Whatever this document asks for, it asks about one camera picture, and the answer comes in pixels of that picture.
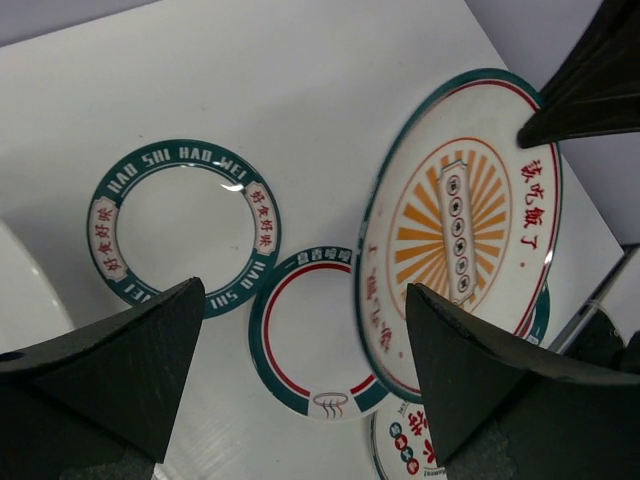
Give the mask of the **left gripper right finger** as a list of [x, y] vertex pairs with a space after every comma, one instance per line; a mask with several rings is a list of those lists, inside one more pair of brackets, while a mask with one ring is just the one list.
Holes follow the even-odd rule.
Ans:
[[406, 320], [437, 462], [451, 479], [635, 479], [639, 340], [553, 353], [412, 284]]

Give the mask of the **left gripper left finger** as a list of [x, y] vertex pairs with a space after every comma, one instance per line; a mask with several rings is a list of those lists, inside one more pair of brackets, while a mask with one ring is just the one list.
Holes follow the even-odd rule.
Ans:
[[150, 479], [198, 341], [202, 281], [1, 356], [4, 479]]

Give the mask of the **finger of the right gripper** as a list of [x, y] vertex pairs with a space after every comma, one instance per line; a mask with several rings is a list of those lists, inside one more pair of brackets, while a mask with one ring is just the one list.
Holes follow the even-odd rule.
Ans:
[[522, 148], [639, 130], [639, 2], [606, 0], [540, 92]]

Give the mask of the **orange sunburst plate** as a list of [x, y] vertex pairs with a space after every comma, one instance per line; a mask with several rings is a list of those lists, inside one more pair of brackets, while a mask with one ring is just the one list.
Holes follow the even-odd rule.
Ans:
[[556, 144], [516, 139], [542, 103], [511, 72], [462, 73], [416, 108], [382, 163], [358, 239], [356, 324], [374, 374], [405, 401], [421, 399], [411, 284], [534, 344], [545, 337], [562, 159]]

